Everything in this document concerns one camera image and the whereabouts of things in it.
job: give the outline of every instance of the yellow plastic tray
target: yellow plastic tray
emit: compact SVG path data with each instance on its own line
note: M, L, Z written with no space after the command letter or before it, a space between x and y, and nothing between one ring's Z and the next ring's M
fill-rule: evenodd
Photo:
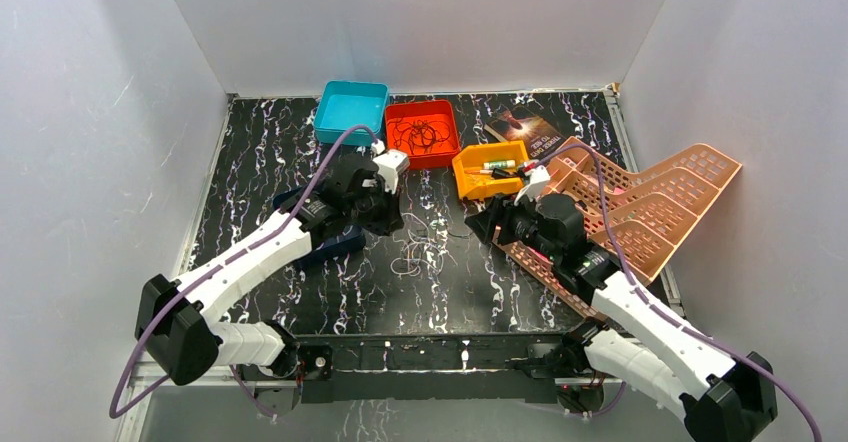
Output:
M459 198L483 200L495 194L514 194L524 187L524 183L517 177L497 180L489 175L465 172L480 170L483 168L483 163L496 160L514 160L516 165L526 162L527 149L524 147L524 141L469 145L462 149L462 152L451 162Z

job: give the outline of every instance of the book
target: book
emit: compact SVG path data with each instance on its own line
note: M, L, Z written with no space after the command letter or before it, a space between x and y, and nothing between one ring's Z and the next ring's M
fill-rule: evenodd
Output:
M541 159L565 143L553 125L523 105L500 111L484 129L501 142L523 140L531 160Z

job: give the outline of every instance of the orange plastic rack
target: orange plastic rack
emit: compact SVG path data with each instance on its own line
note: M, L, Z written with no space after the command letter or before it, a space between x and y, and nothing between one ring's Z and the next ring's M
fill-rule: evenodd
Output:
M565 144L580 143L571 137ZM597 154L604 174L604 198L609 221L633 273L648 285L659 275L674 251L692 231L742 168L739 162L714 148L696 144L648 170L634 173ZM613 251L604 230L595 162L582 149L569 149L548 164L551 181L544 193L568 194L578 201L586 233ZM550 262L521 242L501 246L521 267L533 274L583 316L597 311L568 293L554 279Z

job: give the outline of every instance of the blue bin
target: blue bin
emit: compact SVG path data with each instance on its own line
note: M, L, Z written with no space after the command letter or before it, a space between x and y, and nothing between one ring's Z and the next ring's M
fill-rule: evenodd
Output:
M315 138L331 144L342 132L363 124L379 137L383 130L383 111L389 102L389 88L383 84L333 80L324 87L318 113L315 114ZM368 147L371 136L357 130L342 142L345 145Z

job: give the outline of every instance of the black marbled table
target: black marbled table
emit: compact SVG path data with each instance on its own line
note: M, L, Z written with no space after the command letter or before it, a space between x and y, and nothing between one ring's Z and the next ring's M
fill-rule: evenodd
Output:
M396 96L391 102L434 98L453 105L463 146L492 142L484 123L524 104L566 137L575 135L622 162L602 92ZM307 183L329 149L313 136L317 105L315 98L233 101L192 267L253 231L268 217L275 194ZM390 263L402 255L406 229L394 237L368 234L360 253L305 272L283 268L225 318L273 318L297 335L562 333L580 321L505 254L470 235L463 218L477 208L459 200L451 169L409 171L402 184L406 226L431 238L422 255L441 257L441 271L425 265L416 276L395 275Z

